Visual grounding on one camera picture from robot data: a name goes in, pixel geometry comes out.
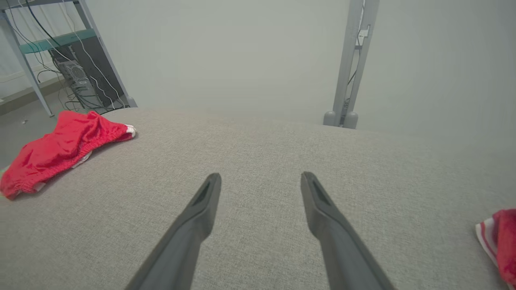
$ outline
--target gray fabric surface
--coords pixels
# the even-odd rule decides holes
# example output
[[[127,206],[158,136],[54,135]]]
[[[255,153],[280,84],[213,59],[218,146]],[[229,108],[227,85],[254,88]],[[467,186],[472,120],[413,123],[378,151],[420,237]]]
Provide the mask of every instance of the gray fabric surface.
[[[515,155],[336,127],[117,110],[110,144],[39,194],[0,201],[1,289],[124,288],[212,172],[192,289],[327,289],[300,174],[314,172],[398,289],[505,289],[474,224],[516,207]]]

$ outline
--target gray floor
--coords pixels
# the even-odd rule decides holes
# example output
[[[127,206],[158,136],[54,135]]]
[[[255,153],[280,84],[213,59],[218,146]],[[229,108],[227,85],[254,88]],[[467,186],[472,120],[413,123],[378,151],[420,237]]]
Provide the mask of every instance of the gray floor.
[[[71,93],[69,88],[66,88],[66,90],[68,93],[64,93],[63,90],[59,92],[59,99],[63,104],[68,101],[67,95]],[[45,99],[50,110],[55,114],[53,117],[46,114],[39,101],[29,103],[0,116],[0,143],[2,144],[0,169],[11,164],[25,144],[54,130],[57,116],[64,108],[59,102],[58,92],[47,95]],[[81,108],[79,112],[86,113],[87,110]]]

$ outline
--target red cloth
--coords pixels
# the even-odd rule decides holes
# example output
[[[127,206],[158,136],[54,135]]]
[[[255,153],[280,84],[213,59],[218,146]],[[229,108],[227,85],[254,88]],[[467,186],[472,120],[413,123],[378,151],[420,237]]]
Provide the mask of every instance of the red cloth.
[[[10,200],[20,192],[35,193],[37,184],[71,168],[93,149],[132,137],[127,125],[110,122],[93,111],[63,111],[52,133],[21,149],[2,176],[0,191]]]
[[[477,224],[476,232],[509,289],[516,289],[516,208],[495,213]]]

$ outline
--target white curtain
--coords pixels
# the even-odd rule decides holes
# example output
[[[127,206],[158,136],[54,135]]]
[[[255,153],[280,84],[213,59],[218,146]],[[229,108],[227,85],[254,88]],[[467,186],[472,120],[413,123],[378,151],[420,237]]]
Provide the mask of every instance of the white curtain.
[[[9,4],[13,6],[17,4],[17,0],[9,0]],[[85,29],[72,2],[31,6],[31,9],[41,25],[43,25],[46,31],[53,37],[72,33],[74,25],[76,31]],[[48,38],[37,25],[27,7],[8,9],[5,12],[10,23],[13,26],[14,23],[16,23],[20,33],[28,40],[34,42]],[[6,29],[0,29],[0,99],[30,87],[27,76],[18,62],[14,51],[7,42],[6,35],[10,33],[11,32]],[[18,36],[18,41],[20,44],[26,43],[20,36]],[[42,52],[41,56],[46,66],[55,69],[48,52]],[[39,62],[41,61],[39,53],[26,54],[26,57],[35,75],[45,70],[43,65]],[[44,82],[56,77],[56,73],[54,72],[43,72],[40,74],[39,80]]]

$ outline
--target teal shelf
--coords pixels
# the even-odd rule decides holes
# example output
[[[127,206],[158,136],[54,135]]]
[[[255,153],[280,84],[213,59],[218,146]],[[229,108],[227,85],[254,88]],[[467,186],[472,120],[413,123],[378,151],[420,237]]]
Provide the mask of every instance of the teal shelf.
[[[79,38],[81,40],[83,40],[86,38],[96,36],[95,30],[93,30],[93,29],[85,29],[85,30],[77,31],[76,33],[77,33],[77,35],[75,35],[75,33],[68,33],[65,35],[60,35],[60,36],[54,37],[54,39],[59,44],[65,45],[65,44],[70,44],[72,42],[78,41]],[[49,41],[53,46],[57,46],[57,44],[52,39],[49,38]],[[43,52],[43,51],[51,50],[53,48],[52,46],[50,46],[50,44],[46,40],[35,41],[34,44],[36,46],[34,46],[32,43],[20,45],[20,51],[22,53],[26,54],[26,53]]]

